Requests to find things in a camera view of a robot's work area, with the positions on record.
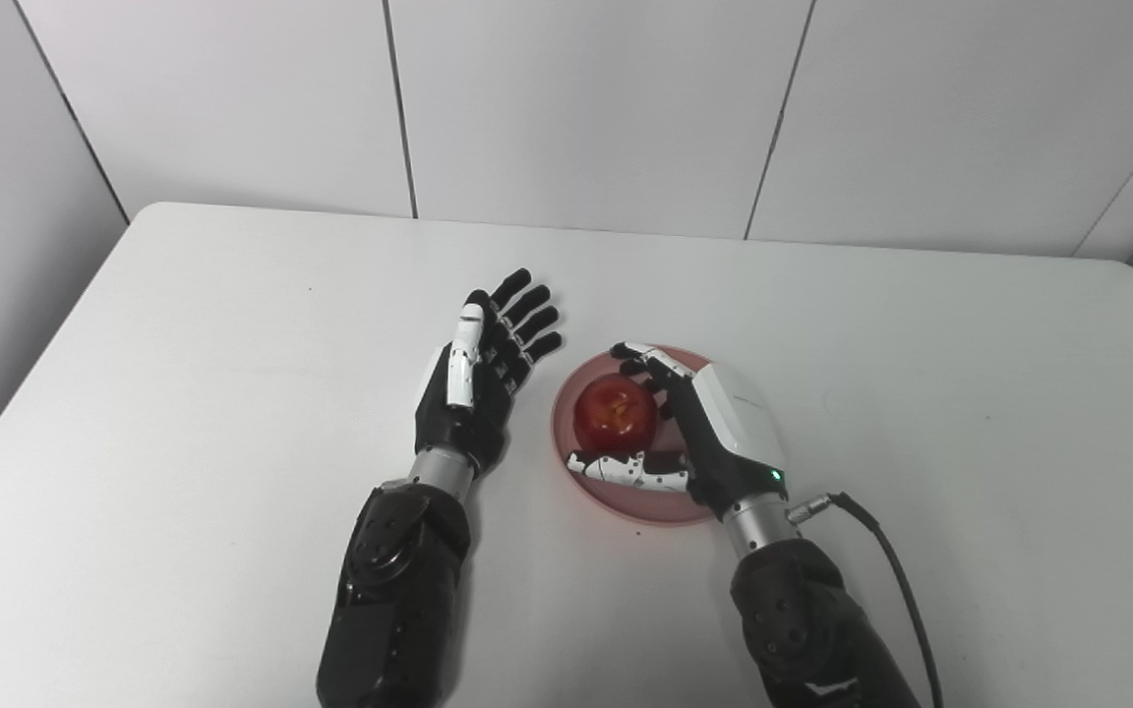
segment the cable connector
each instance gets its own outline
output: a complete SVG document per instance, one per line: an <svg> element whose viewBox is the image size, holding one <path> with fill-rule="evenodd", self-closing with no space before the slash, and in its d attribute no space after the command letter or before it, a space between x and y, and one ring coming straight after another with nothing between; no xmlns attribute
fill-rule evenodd
<svg viewBox="0 0 1133 708"><path fill-rule="evenodd" d="M819 512L828 510L832 505L833 498L830 495L821 494L786 511L786 519L790 520L791 524L796 527L798 524L806 523L807 520L819 514Z"/></svg>

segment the forearm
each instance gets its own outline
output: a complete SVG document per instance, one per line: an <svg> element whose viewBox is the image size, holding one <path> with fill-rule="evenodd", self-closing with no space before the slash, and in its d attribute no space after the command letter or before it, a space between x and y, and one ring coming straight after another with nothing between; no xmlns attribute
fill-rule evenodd
<svg viewBox="0 0 1133 708"><path fill-rule="evenodd" d="M326 708L440 700L460 568L469 551L463 454L423 449L369 494L343 556L317 673Z"/></svg>

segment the wrist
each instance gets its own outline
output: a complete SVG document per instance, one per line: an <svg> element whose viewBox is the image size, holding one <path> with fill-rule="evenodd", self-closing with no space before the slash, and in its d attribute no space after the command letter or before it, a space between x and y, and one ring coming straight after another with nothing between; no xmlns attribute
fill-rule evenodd
<svg viewBox="0 0 1133 708"><path fill-rule="evenodd" d="M455 501L466 503L466 494L475 480L475 467L466 454L446 444L428 444L414 458L409 480L440 488Z"/></svg>

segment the tabletop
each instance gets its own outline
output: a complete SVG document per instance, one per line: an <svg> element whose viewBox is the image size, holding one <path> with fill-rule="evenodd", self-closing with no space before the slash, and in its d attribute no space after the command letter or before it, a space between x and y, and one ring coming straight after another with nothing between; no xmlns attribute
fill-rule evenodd
<svg viewBox="0 0 1133 708"><path fill-rule="evenodd" d="M622 339L732 364L792 497L881 520L947 705L1133 705L1126 265L153 205L0 418L0 707L315 705L423 368L519 265L566 346L468 503L446 708L767 705L719 524L617 518L554 459L557 386ZM880 549L842 512L804 532L928 703Z"/></svg>

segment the prosthetic hand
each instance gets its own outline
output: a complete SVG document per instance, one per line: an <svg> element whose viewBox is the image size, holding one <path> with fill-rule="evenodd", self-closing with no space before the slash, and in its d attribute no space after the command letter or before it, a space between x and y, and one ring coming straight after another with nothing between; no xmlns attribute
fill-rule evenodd
<svg viewBox="0 0 1133 708"><path fill-rule="evenodd" d="M418 708L440 700L454 592L469 551L466 494L501 458L513 394L562 344L539 336L557 309L518 270L468 297L418 403L417 458L369 494L343 555L317 671L324 708Z"/></svg>
<svg viewBox="0 0 1133 708"><path fill-rule="evenodd" d="M624 359L624 375L648 373L648 389L667 392L664 411L678 423L687 454L655 460L648 453L574 452L568 466L598 479L647 480L649 488L673 488L683 479L693 501L715 512L741 558L730 592L772 703L917 708L836 565L786 519L784 454L758 395L717 362L696 373L634 342L615 344L611 355ZM647 469L647 461L654 467Z"/></svg>

